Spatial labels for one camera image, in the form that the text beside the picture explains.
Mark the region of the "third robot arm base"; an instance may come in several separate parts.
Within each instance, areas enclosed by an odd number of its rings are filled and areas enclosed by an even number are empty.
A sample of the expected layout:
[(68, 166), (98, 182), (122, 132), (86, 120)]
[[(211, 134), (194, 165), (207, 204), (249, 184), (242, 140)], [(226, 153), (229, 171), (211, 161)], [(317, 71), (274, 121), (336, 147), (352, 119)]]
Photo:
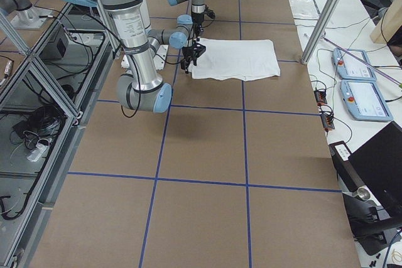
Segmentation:
[(34, 6), (30, 0), (1, 0), (1, 14), (5, 17), (12, 13), (16, 16), (11, 20), (15, 29), (40, 29), (53, 10)]

